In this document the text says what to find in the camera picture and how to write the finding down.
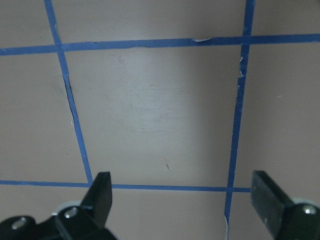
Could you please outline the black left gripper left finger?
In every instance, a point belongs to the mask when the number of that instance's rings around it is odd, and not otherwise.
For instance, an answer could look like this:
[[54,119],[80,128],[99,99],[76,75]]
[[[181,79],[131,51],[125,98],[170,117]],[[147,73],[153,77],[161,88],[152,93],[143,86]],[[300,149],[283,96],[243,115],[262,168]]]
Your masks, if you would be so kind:
[[2,240],[115,240],[105,227],[112,207],[109,172],[100,172],[79,205],[67,206],[37,223],[29,215],[0,222]]

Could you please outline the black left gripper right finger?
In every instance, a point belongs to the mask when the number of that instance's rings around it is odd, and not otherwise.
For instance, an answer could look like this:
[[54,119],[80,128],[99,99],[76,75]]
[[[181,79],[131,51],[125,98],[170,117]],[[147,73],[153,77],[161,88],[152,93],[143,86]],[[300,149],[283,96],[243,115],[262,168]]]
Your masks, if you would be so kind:
[[289,197],[265,171],[253,171],[250,199],[274,240],[320,238],[320,207],[311,200]]

